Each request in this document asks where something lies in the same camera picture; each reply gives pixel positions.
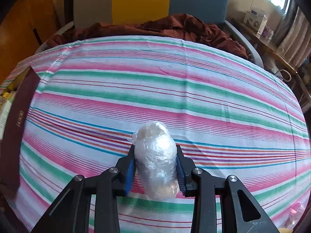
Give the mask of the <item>white plastic ball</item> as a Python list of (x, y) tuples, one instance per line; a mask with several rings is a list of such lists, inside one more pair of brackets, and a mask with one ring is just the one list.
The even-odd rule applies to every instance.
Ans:
[(133, 134), (132, 144), (144, 193), (158, 201), (176, 198), (177, 147), (166, 125), (160, 121), (145, 123)]

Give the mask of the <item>gold tin box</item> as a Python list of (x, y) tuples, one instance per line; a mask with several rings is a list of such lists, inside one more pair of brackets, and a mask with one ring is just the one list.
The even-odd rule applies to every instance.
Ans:
[(20, 186), (19, 155), (25, 120), (40, 77), (31, 68), (21, 72), (1, 93), (1, 185)]

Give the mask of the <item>striped bed sheet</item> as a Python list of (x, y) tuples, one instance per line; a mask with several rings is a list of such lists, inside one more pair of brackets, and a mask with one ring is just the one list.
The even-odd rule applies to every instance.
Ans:
[(57, 46), (19, 62), (40, 83), (25, 122), (21, 185), (6, 200), (31, 230), (73, 176), (102, 173), (132, 134), (163, 122), (214, 176), (236, 175), (277, 227), (310, 196), (310, 142), (292, 90), (233, 54), (181, 39), (116, 36)]

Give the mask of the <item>maroon blanket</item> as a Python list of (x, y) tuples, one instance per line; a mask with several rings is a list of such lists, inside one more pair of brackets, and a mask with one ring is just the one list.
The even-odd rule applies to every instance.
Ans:
[(102, 22), (95, 23), (88, 28), (67, 30), (61, 35), (55, 34), (51, 36), (47, 40), (47, 48), (50, 49), (58, 45), (91, 38), (127, 35), (178, 38), (223, 50), (246, 60), (248, 59), (245, 47), (230, 38), (217, 25), (208, 25), (188, 14), (169, 15), (143, 24), (110, 25)]

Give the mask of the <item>wooden side desk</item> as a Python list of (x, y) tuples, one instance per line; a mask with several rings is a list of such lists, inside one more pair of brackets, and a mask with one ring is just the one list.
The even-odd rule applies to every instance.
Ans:
[(292, 76), (292, 83), (290, 85), (291, 89), (296, 92), (296, 97), (303, 113), (306, 113), (310, 110), (310, 91), (304, 85), (303, 80), (299, 76), (297, 68), (294, 68), (290, 63), (285, 59), (284, 55), (277, 51), (277, 47), (268, 39), (256, 34), (249, 26), (243, 22), (237, 21), (235, 18), (232, 19), (232, 24), (241, 32), (244, 36), (250, 37), (251, 43), (258, 45), (259, 49), (262, 52), (269, 53), (276, 61), (279, 63), (282, 68), (287, 70), (288, 73)]

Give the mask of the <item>white carton on desk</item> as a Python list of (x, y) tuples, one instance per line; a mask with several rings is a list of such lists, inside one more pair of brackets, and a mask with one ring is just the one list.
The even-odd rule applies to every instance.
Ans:
[(260, 9), (251, 9), (249, 12), (246, 12), (244, 17), (244, 24), (251, 27), (255, 32), (261, 35), (264, 31), (264, 28), (267, 24), (267, 16), (265, 12)]

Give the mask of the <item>pink curtain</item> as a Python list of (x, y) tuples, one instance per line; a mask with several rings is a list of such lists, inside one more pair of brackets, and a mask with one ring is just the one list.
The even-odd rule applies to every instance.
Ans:
[(294, 0), (279, 23), (272, 42), (293, 68), (299, 68), (310, 55), (310, 22)]

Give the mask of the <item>tricolour headboard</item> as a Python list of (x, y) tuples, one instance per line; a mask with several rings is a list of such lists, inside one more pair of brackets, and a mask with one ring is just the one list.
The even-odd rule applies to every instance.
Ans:
[(73, 0), (73, 21), (77, 28), (86, 28), (98, 22), (141, 24), (184, 13), (222, 24), (227, 5), (228, 0)]

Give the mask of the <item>wooden wardrobe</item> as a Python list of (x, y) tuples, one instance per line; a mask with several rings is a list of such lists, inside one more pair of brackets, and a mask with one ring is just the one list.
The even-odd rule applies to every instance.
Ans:
[(17, 0), (1, 22), (1, 82), (59, 28), (52, 0)]

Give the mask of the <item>grey bed frame rail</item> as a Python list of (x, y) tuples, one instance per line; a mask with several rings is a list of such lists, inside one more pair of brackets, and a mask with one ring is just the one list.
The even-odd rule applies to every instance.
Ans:
[(255, 65), (264, 68), (263, 61), (261, 56), (256, 51), (256, 49), (252, 46), (252, 44), (244, 37), (241, 32), (237, 30), (229, 21), (225, 20), (224, 28), (230, 33), (230, 35), (241, 44), (248, 54), (248, 59)]

